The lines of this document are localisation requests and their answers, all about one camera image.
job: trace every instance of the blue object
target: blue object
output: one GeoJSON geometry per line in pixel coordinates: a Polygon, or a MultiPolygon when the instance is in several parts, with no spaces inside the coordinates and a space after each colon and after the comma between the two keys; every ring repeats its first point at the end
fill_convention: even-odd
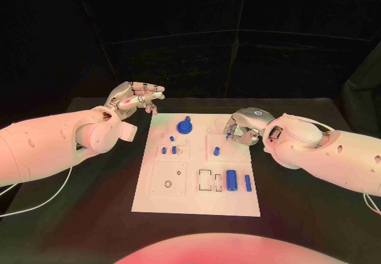
{"type": "Polygon", "coordinates": [[[215,155],[215,156],[219,155],[219,147],[215,147],[215,149],[213,149],[213,155],[215,155]]]}
{"type": "Polygon", "coordinates": [[[192,131],[190,117],[186,117],[184,120],[177,124],[177,131],[180,134],[187,134],[192,131]]]}
{"type": "Polygon", "coordinates": [[[226,189],[228,191],[236,191],[236,173],[232,169],[226,170],[226,189]]]}
{"type": "Polygon", "coordinates": [[[249,176],[248,175],[243,176],[243,180],[245,180],[245,190],[251,191],[251,183],[249,183],[249,176]]]}

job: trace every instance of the hole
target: hole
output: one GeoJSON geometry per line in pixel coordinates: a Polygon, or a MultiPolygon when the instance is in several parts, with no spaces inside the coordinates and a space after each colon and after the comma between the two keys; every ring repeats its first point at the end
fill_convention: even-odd
{"type": "Polygon", "coordinates": [[[28,144],[30,147],[34,147],[36,146],[31,139],[27,140],[27,144],[28,144]]]}
{"type": "Polygon", "coordinates": [[[59,133],[60,133],[60,136],[62,136],[62,138],[63,138],[63,139],[66,139],[66,134],[65,134],[65,131],[63,131],[63,130],[60,130],[60,131],[59,131],[59,133]]]}

